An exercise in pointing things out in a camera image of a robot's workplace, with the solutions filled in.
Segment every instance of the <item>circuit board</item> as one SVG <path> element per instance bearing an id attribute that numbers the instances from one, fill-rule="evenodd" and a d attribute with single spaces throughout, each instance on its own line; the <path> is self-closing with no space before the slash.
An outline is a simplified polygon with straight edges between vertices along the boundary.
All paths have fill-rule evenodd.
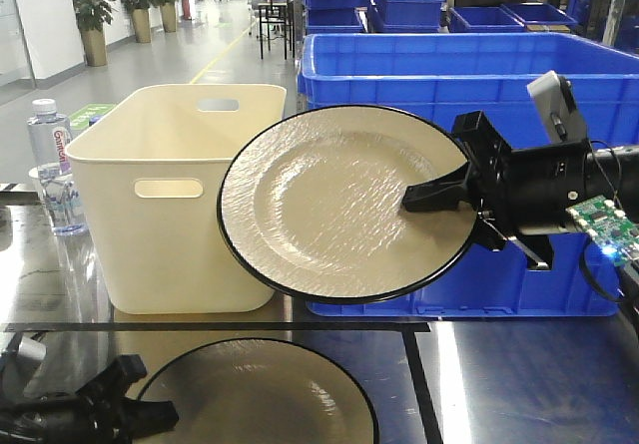
<path id="1" fill-rule="evenodd" d="M 599 196 L 567 211 L 615 266 L 639 259 L 639 229 L 612 200 Z"/>

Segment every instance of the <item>cream plastic basket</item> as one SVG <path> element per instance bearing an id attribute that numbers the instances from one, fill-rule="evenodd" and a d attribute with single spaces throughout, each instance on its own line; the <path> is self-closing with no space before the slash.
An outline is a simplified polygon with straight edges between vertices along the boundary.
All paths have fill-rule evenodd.
<path id="1" fill-rule="evenodd" d="M 143 88 L 69 145 L 117 308 L 235 312 L 271 298 L 224 244 L 216 200 L 231 159 L 282 118 L 285 96 L 272 85 Z M 221 111 L 221 101 L 237 109 Z"/>

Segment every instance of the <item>black rim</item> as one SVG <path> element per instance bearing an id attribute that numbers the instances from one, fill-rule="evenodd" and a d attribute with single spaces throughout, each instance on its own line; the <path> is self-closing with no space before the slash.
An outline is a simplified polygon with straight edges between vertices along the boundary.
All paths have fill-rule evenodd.
<path id="1" fill-rule="evenodd" d="M 352 375 L 346 369 L 344 369 L 340 364 L 336 363 L 335 361 L 333 361 L 329 357 L 324 356 L 323 354 L 321 354 L 320 352 L 315 351 L 314 349 L 310 349 L 310 348 L 308 348 L 306 346 L 302 346 L 301 344 L 297 344 L 296 342 L 284 341 L 283 339 L 275 339 L 275 338 L 271 338 L 271 337 L 238 337 L 238 338 L 234 338 L 234 339 L 223 339 L 222 341 L 210 342 L 210 343 L 204 344 L 202 346 L 194 347 L 190 351 L 187 351 L 184 354 L 179 355 L 178 357 L 172 359 L 167 364 L 162 366 L 151 377 L 151 379 L 149 379 L 149 381 L 147 381 L 147 383 L 144 385 L 144 387 L 138 393 L 138 397 L 136 399 L 141 400 L 144 397 L 145 392 L 147 392 L 147 390 L 149 390 L 149 387 L 151 387 L 151 385 L 155 382 L 155 380 L 158 377 L 160 377 L 160 375 L 165 370 L 167 370 L 172 364 L 180 361 L 181 359 L 189 356 L 190 354 L 193 354 L 193 353 L 199 351 L 200 349 L 204 349 L 206 347 L 215 346 L 217 344 L 223 344 L 223 343 L 226 343 L 226 342 L 234 342 L 234 341 L 271 341 L 271 342 L 279 342 L 279 343 L 282 343 L 282 344 L 288 344 L 288 345 L 291 345 L 291 346 L 298 347 L 300 349 L 303 349 L 304 351 L 307 351 L 307 352 L 312 353 L 312 354 L 314 354 L 316 356 L 319 356 L 320 358 L 324 359 L 325 361 L 328 361 L 330 364 L 335 366 L 335 368 L 337 370 L 341 371 L 354 384 L 355 388 L 359 391 L 359 394 L 361 394 L 361 397 L 363 398 L 364 402 L 366 403 L 366 406 L 368 407 L 368 412 L 370 413 L 370 421 L 372 422 L 372 444 L 379 444 L 379 422 L 377 421 L 377 415 L 375 413 L 374 408 L 372 407 L 372 402 L 370 402 L 370 398 L 368 397 L 368 394 L 366 394 L 366 392 L 364 391 L 363 387 L 361 387 L 359 382 L 357 382 L 357 380 L 354 377 L 352 377 Z"/>
<path id="2" fill-rule="evenodd" d="M 293 297 L 299 297 L 299 298 L 302 298 L 302 299 L 305 299 L 305 300 L 310 300 L 310 301 L 323 302 L 323 303 L 326 303 L 326 304 L 364 304 L 364 303 L 368 303 L 368 302 L 384 301 L 384 300 L 388 300 L 388 299 L 393 299 L 394 297 L 403 296 L 403 295 L 408 294 L 410 292 L 416 291 L 416 290 L 420 289 L 421 287 L 426 286 L 427 284 L 432 283 L 433 281 L 435 281 L 436 279 L 441 277 L 443 274 L 445 274 L 468 251 L 468 249 L 470 248 L 470 246 L 473 243 L 473 236 L 474 236 L 473 230 L 476 228 L 476 222 L 475 222 L 475 226 L 473 227 L 473 230 L 468 234 L 468 238 L 463 243 L 461 248 L 456 253 L 454 253 L 453 256 L 444 265 L 442 265 L 438 270 L 436 270 L 435 272 L 431 273 L 430 275 L 428 275 L 428 276 L 426 276 L 426 277 L 424 277 L 424 278 L 422 278 L 422 279 L 420 279 L 420 280 L 418 280 L 418 281 L 416 281 L 414 283 L 411 283 L 411 284 L 409 284 L 409 285 L 407 285 L 405 287 L 398 288 L 396 290 L 385 292 L 385 293 L 381 293 L 381 294 L 371 294 L 371 295 L 364 296 L 364 297 L 329 297 L 329 296 L 309 294 L 309 293 L 306 293 L 306 292 L 299 291 L 297 289 L 292 289 L 292 288 L 290 288 L 290 287 L 288 287 L 288 286 L 286 286 L 284 284 L 281 284 L 280 282 L 273 281 L 268 276 L 265 276 L 264 274 L 259 272 L 257 269 L 255 269 L 242 256 L 242 254 L 238 251 L 238 249 L 233 244 L 233 241 L 231 240 L 231 237 L 227 233 L 227 229 L 226 229 L 226 226 L 225 226 L 225 223 L 224 223 L 224 217 L 223 217 L 223 214 L 222 214 L 222 195 L 224 193 L 224 188 L 225 188 L 225 184 L 226 184 L 226 181 L 227 181 L 227 176 L 229 175 L 229 172 L 233 168 L 233 165 L 235 164 L 235 162 L 238 159 L 238 157 L 258 137 L 260 137 L 261 135 L 263 135 L 265 133 L 268 133 L 271 129 L 273 129 L 275 127 L 278 127 L 280 124 L 282 124 L 284 122 L 287 122 L 288 120 L 290 120 L 292 118 L 299 117 L 301 115 L 305 115 L 305 114 L 308 114 L 308 113 L 315 113 L 315 112 L 320 111 L 320 110 L 329 110 L 329 109 L 333 109 L 333 108 L 375 108 L 375 109 L 389 110 L 389 111 L 392 111 L 392 112 L 397 112 L 397 113 L 400 113 L 402 115 L 406 115 L 406 116 L 415 118 L 415 119 L 420 120 L 421 122 L 424 122 L 425 124 L 435 128 L 437 131 L 439 131 L 440 133 L 445 135 L 450 141 L 452 141 L 455 144 L 455 146 L 459 149 L 459 151 L 464 156 L 466 156 L 466 153 L 465 153 L 463 147 L 444 128 L 440 127 L 439 125 L 437 125 L 437 124 L 435 124 L 435 123 L 433 123 L 433 122 L 431 122 L 431 121 L 429 121 L 429 120 L 427 120 L 425 118 L 419 117 L 417 115 L 414 115 L 412 113 L 406 112 L 404 110 L 398 110 L 396 108 L 391 108 L 391 107 L 380 107 L 380 106 L 375 106 L 375 105 L 335 105 L 335 106 L 332 106 L 332 107 L 323 107 L 323 108 L 318 108 L 318 109 L 315 109 L 315 110 L 307 110 L 305 112 L 297 113 L 295 115 L 292 115 L 291 117 L 288 117 L 288 118 L 285 118 L 283 120 L 280 120 L 279 122 L 275 123 L 274 125 L 271 125 L 270 127 L 268 127 L 265 130 L 261 131 L 258 135 L 255 135 L 235 155 L 235 157 L 231 161 L 231 164 L 229 165 L 227 171 L 225 172 L 224 178 L 222 179 L 222 184 L 220 185 L 220 190 L 218 192 L 217 217 L 218 217 L 218 226 L 220 227 L 220 232 L 222 233 L 222 237 L 224 238 L 224 241 L 227 244 L 227 247 L 231 251 L 231 254 L 235 257 L 235 259 L 240 263 L 240 265 L 245 270 L 247 270 L 253 277 L 255 277 L 259 281 L 263 282 L 264 284 L 272 287 L 273 289 L 275 289 L 277 291 L 283 292 L 284 294 L 288 294 L 288 295 L 293 296 Z"/>

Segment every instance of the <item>white plate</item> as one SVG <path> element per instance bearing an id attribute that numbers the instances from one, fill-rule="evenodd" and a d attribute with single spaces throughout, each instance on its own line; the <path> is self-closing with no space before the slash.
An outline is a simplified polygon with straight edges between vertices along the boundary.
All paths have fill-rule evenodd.
<path id="1" fill-rule="evenodd" d="M 295 344 L 234 339 L 187 353 L 161 370 L 145 401 L 171 400 L 174 431 L 145 444 L 375 444 L 372 407 L 355 381 Z"/>
<path id="2" fill-rule="evenodd" d="M 408 185 L 466 162 L 413 115 L 347 106 L 296 115 L 255 137 L 223 181 L 219 219 L 263 282 L 319 300 L 374 300 L 427 283 L 468 245 L 476 215 L 410 214 Z"/>

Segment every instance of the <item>plastic bottle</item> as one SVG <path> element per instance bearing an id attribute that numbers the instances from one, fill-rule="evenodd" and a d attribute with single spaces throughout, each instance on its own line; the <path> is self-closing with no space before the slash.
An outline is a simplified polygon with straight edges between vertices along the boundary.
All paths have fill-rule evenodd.
<path id="1" fill-rule="evenodd" d="M 33 111 L 35 116 L 29 119 L 27 127 L 53 233 L 85 232 L 82 203 L 65 152 L 71 142 L 69 118 L 58 113 L 56 101 L 51 99 L 34 100 Z"/>

